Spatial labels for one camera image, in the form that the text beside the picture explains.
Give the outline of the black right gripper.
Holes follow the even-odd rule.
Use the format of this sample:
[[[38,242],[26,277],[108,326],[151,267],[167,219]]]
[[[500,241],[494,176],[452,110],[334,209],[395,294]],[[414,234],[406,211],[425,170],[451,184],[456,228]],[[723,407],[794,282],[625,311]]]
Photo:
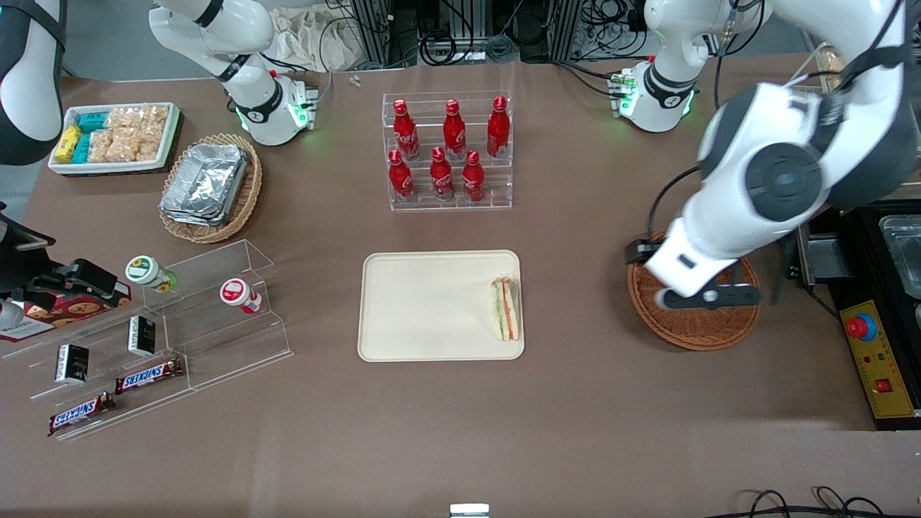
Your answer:
[[[65,281],[58,288],[58,263],[47,249],[56,239],[1,215],[1,293],[55,291],[62,296],[85,295],[111,301],[119,279],[87,259],[75,259],[59,267]]]

